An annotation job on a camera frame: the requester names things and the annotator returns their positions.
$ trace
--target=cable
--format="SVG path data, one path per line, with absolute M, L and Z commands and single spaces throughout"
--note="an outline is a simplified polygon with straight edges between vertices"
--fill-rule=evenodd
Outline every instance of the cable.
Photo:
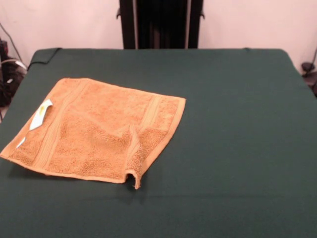
M 315 62 L 315 60 L 316 60 L 316 56 L 317 56 L 317 48 L 316 48 L 316 50 L 315 50 L 315 55 L 314 55 L 314 58 L 313 58 L 313 61 L 312 61 L 312 65 L 311 65 L 310 69 L 308 70 L 308 72 L 312 71 L 314 62 Z
M 2 26 L 1 22 L 0 22 L 0 27 L 1 27 L 1 29 L 5 32 L 5 34 L 9 37 L 9 39 L 10 39 L 12 45 L 13 45 L 14 50 L 16 51 L 16 53 L 17 53 L 17 55 L 18 55 L 20 61 L 22 62 L 22 58 L 21 58 L 21 56 L 20 56 L 20 54 L 19 54 L 19 51 L 18 51 L 17 48 L 15 47 L 15 44 L 14 44 L 14 42 L 13 42 L 11 36 L 10 36 L 9 33 L 5 30 L 5 28 Z

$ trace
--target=green cloth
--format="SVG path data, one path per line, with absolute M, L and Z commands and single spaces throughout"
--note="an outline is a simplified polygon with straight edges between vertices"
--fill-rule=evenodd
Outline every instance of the green cloth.
M 0 149 L 64 77 L 187 103 L 139 190 L 1 159 L 1 237 L 317 237 L 316 99 L 284 51 L 49 49 L 32 62 Z

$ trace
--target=white wall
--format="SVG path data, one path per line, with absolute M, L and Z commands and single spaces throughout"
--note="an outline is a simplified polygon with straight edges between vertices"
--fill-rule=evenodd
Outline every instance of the white wall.
M 122 49 L 118 8 L 119 0 L 0 0 L 0 22 L 28 64 L 42 48 Z M 317 0 L 204 0 L 199 48 L 282 48 L 299 69 L 317 47 L 316 11 Z
M 118 8 L 119 0 L 0 0 L 0 22 L 28 64 L 42 48 L 122 49 Z M 8 40 L 1 29 L 0 37 Z
M 199 48 L 281 48 L 299 70 L 317 47 L 317 0 L 204 0 Z

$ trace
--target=towel tag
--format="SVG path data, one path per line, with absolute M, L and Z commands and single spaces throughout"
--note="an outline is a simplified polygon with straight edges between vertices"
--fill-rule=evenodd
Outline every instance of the towel tag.
M 26 137 L 24 136 L 24 137 L 23 137 L 23 139 L 20 141 L 20 143 L 16 146 L 16 148 L 19 148 L 19 147 L 20 147 L 20 145 L 22 145 L 22 144 L 23 144 L 23 142 L 25 141 L 25 139 L 26 139 Z
M 47 99 L 40 105 L 40 107 L 35 112 L 35 116 L 30 124 L 30 130 L 34 130 L 35 128 L 38 128 L 39 126 L 43 124 L 46 110 L 49 106 L 52 106 L 52 105 L 53 103 L 51 102 L 50 99 Z

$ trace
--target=green tablecloth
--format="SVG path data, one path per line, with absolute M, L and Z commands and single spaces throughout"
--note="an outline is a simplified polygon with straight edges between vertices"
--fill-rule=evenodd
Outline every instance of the green tablecloth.
M 47 177 L 1 159 L 0 237 L 317 237 L 317 105 L 285 52 L 50 49 L 32 62 L 0 149 L 64 77 L 187 104 L 139 190 L 133 180 Z

